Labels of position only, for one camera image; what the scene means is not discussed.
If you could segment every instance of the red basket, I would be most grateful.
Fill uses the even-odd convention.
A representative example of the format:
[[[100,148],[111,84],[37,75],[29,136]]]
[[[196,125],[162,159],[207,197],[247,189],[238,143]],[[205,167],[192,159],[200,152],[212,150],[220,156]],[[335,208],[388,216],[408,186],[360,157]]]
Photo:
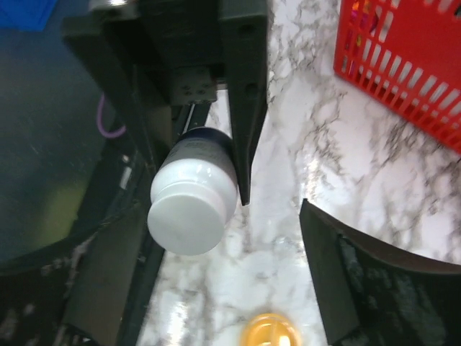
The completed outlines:
[[[334,70],[461,154],[460,0],[343,0]]]

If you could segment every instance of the white bottle cap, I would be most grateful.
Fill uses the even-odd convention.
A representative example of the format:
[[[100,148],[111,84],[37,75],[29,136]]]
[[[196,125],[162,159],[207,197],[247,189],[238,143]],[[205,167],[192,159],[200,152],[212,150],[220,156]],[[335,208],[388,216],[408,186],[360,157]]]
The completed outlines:
[[[194,182],[178,182],[157,195],[147,223],[152,237],[165,250],[196,255],[219,243],[225,220],[219,194]]]

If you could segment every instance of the marble countertop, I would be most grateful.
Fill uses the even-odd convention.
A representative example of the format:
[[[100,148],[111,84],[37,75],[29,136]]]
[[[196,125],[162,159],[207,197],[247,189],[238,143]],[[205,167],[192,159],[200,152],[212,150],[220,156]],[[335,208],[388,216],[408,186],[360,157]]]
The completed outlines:
[[[264,312],[291,319],[304,346],[326,345],[303,198],[401,249],[461,264],[460,157],[334,76],[339,2],[274,0],[251,204],[212,251],[165,256],[139,346],[236,346]],[[230,132],[225,92],[208,125]]]

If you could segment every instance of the white bottle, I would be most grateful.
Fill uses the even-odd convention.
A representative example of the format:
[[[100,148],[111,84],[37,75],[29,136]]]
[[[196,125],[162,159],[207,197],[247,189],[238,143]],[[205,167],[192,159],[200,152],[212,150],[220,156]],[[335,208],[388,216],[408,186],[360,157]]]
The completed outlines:
[[[147,224],[154,240],[175,254],[215,247],[237,205],[231,139],[214,128],[183,134],[153,179]]]

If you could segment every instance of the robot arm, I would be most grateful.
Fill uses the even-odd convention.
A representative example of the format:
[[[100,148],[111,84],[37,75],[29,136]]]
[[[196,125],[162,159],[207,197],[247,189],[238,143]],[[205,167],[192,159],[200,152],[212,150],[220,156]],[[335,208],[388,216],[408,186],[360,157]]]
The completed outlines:
[[[248,204],[267,111],[265,0],[94,0],[90,10],[63,22],[63,39],[122,118],[152,175],[174,143],[177,114],[203,113],[218,89],[228,89],[234,163]]]

